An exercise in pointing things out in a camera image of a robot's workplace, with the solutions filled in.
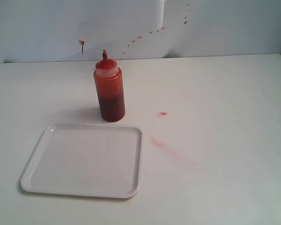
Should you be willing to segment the red ketchup squeeze bottle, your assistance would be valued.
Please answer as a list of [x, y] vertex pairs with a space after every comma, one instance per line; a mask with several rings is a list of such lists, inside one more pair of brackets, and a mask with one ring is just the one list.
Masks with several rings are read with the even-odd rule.
[[126, 113], [122, 70], [106, 50], [95, 65], [93, 77], [102, 118], [107, 122], [121, 120]]

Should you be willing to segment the white rectangular tray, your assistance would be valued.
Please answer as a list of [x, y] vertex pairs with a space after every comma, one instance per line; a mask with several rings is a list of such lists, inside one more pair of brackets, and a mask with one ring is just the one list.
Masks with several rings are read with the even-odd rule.
[[140, 188], [142, 132], [109, 124], [44, 130], [21, 187], [30, 193], [128, 199]]

